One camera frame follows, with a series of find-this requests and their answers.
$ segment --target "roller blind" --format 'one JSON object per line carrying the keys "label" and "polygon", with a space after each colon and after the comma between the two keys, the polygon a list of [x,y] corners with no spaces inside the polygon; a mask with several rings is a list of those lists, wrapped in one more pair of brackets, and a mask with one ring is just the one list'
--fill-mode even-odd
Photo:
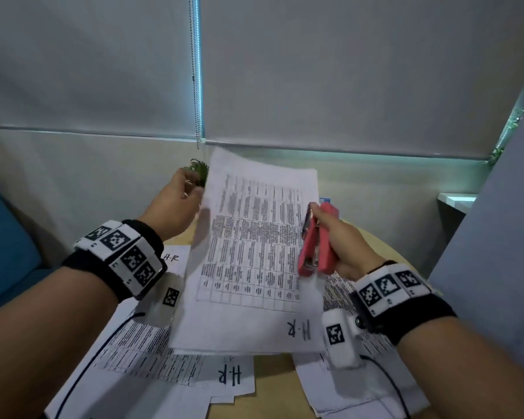
{"label": "roller blind", "polygon": [[487,158],[524,0],[201,0],[208,142]]}
{"label": "roller blind", "polygon": [[189,0],[0,0],[0,127],[195,137]]}

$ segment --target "wooden table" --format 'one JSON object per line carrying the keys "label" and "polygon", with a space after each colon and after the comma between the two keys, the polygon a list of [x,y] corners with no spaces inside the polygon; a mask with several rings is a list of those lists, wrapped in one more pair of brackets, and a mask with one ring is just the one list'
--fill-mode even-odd
{"label": "wooden table", "polygon": [[[166,245],[190,245],[196,229],[196,220],[181,235],[165,241]],[[396,250],[376,238],[371,233],[359,229],[369,245],[388,260],[410,264]],[[235,404],[212,404],[208,419],[296,419],[314,418],[314,412],[308,405],[305,393],[291,354],[273,356],[254,356],[254,374],[256,393],[235,397]],[[419,419],[434,419],[437,416],[431,409],[426,409]]]}

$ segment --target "blue chair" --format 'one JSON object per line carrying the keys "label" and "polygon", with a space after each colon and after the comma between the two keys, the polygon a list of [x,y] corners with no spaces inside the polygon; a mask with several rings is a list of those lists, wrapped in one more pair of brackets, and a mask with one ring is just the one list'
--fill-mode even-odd
{"label": "blue chair", "polygon": [[29,234],[0,199],[0,306],[52,272],[41,263]]}

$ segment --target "left hand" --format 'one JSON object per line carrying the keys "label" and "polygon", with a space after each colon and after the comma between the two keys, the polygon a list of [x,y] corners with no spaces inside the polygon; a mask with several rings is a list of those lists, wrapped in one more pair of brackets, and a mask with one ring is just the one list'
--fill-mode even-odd
{"label": "left hand", "polygon": [[204,189],[187,181],[200,179],[197,172],[179,169],[154,198],[144,214],[138,218],[149,225],[165,241],[184,232],[200,208]]}

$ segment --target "pink stapler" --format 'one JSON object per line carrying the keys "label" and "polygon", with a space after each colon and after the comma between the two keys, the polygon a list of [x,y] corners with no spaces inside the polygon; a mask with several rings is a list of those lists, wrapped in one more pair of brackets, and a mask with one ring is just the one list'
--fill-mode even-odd
{"label": "pink stapler", "polygon": [[[339,217],[338,209],[328,202],[323,202],[320,208]],[[330,245],[330,233],[325,227],[318,226],[318,220],[312,215],[310,205],[307,209],[302,237],[305,242],[299,256],[299,275],[311,276],[315,271],[323,275],[333,274],[337,255]]]}

